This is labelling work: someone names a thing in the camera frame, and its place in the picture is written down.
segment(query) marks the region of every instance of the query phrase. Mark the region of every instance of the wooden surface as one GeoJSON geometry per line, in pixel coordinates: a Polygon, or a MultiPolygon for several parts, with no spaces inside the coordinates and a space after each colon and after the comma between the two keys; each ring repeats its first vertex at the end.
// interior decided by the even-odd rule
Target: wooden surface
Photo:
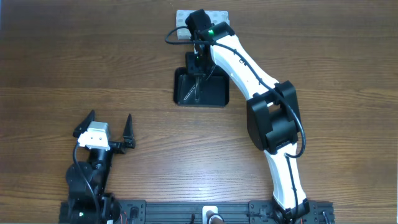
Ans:
{"type": "Polygon", "coordinates": [[[3,1],[0,222],[57,222],[72,131],[91,109],[113,139],[133,117],[137,147],[114,158],[108,182],[117,198],[271,198],[233,83],[225,108],[172,101],[174,70],[191,47],[164,36],[177,9],[202,7],[229,11],[249,55],[296,86],[308,198],[334,202],[337,223],[395,223],[398,2],[362,0],[3,1]]]}

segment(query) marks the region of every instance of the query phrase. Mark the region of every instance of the black cable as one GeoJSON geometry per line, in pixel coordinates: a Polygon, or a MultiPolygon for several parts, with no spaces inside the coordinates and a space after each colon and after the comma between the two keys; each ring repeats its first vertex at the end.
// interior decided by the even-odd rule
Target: black cable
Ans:
{"type": "Polygon", "coordinates": [[[264,83],[264,81],[262,81],[262,79],[259,77],[259,75],[256,73],[256,71],[254,71],[254,69],[252,68],[252,66],[249,64],[249,62],[236,50],[236,49],[232,49],[231,47],[228,47],[226,45],[223,44],[219,44],[215,41],[203,41],[203,40],[193,40],[193,41],[183,41],[183,42],[172,42],[169,41],[169,37],[177,30],[179,29],[188,29],[187,26],[180,26],[177,27],[173,30],[171,30],[165,38],[166,43],[168,44],[172,44],[172,45],[191,45],[191,44],[205,44],[205,45],[216,45],[219,47],[223,47],[225,49],[228,49],[230,51],[232,51],[234,54],[236,54],[241,60],[242,62],[249,67],[250,71],[253,73],[253,75],[257,78],[257,80],[259,81],[259,83],[261,85],[263,85],[264,87],[266,87],[272,94],[274,94],[276,96],[276,98],[278,100],[280,100],[280,102],[287,108],[287,111],[289,111],[289,113],[293,116],[293,119],[295,121],[295,124],[298,127],[298,130],[301,133],[301,139],[302,139],[302,145],[301,145],[301,149],[300,152],[297,155],[291,155],[288,153],[285,153],[285,157],[290,157],[290,158],[299,158],[303,155],[304,150],[305,150],[305,146],[306,146],[306,139],[305,139],[305,132],[303,129],[303,126],[299,120],[299,117],[297,117],[296,113],[294,113],[294,110],[290,107],[290,105],[286,102],[285,98],[283,98],[283,96],[281,96],[278,92],[276,92],[273,88],[271,88],[270,86],[268,86],[267,84],[264,83]]]}
{"type": "Polygon", "coordinates": [[[73,150],[73,162],[74,162],[75,165],[77,166],[77,171],[78,171],[78,173],[80,174],[81,178],[83,178],[83,180],[85,181],[85,183],[86,183],[88,189],[89,189],[90,192],[91,192],[91,196],[93,197],[94,204],[95,204],[95,210],[96,210],[96,222],[95,222],[95,223],[98,223],[98,219],[99,219],[99,217],[100,217],[100,203],[98,202],[98,199],[95,197],[94,191],[93,191],[93,189],[91,188],[90,183],[88,182],[88,180],[87,180],[85,174],[83,173],[83,170],[81,169],[79,163],[77,162],[77,159],[76,159],[76,152],[77,152],[77,149],[78,149],[78,148],[79,148],[79,143],[77,142],[77,143],[76,143],[76,146],[75,146],[75,148],[74,148],[74,150],[73,150]]]}

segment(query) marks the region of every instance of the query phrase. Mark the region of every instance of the wooden table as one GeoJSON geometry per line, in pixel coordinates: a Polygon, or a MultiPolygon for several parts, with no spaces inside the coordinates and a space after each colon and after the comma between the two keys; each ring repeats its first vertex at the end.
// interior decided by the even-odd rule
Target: wooden table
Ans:
{"type": "Polygon", "coordinates": [[[203,7],[229,11],[250,56],[297,88],[308,198],[334,202],[337,223],[395,223],[398,2],[344,0],[3,1],[0,222],[58,221],[72,131],[91,109],[113,139],[133,117],[137,147],[114,158],[108,182],[117,198],[271,198],[233,83],[225,108],[172,100],[174,70],[192,47],[164,36],[177,9],[203,7]]]}

